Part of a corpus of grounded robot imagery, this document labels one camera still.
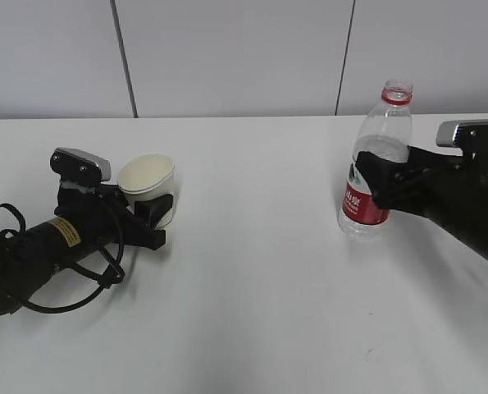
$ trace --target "white paper cup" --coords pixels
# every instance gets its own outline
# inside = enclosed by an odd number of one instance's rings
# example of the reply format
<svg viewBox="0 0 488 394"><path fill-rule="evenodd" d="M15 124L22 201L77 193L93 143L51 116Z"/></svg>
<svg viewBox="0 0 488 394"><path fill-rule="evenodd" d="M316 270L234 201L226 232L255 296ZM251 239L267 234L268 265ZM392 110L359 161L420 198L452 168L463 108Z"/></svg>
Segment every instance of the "white paper cup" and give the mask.
<svg viewBox="0 0 488 394"><path fill-rule="evenodd" d="M162 195L175 194L175 165L165 154L145 154L121 169L118 186L134 211L136 201L149 201ZM156 228L160 229L169 224L173 215L174 204Z"/></svg>

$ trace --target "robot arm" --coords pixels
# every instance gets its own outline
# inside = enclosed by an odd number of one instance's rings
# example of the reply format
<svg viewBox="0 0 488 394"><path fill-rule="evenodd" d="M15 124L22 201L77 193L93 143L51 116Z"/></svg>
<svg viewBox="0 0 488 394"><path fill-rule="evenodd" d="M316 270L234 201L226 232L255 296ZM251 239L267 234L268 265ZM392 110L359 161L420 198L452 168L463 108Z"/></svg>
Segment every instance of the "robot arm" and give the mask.
<svg viewBox="0 0 488 394"><path fill-rule="evenodd" d="M447 121L436 143L462 155L410 147L406 163L392 163L361 152L357 168L379 208L430 219L488 259L488 121Z"/></svg>

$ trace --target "table surface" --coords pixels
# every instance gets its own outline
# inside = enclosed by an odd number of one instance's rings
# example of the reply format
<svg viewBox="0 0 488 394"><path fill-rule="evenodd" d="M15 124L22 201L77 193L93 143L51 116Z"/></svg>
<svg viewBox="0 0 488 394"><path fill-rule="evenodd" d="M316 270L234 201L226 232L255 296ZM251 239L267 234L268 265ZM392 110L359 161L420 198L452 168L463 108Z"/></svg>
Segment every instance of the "table surface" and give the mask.
<svg viewBox="0 0 488 394"><path fill-rule="evenodd" d="M459 118L488 115L415 116L413 143L453 153L436 129ZM488 263L403 213L373 244L336 224L361 121L0 121L0 203L29 225L52 217L57 146L113 176L167 153L179 185L169 244L128 248L124 283L69 314L0 317L0 393L488 394ZM33 300L91 289L63 272Z"/></svg>

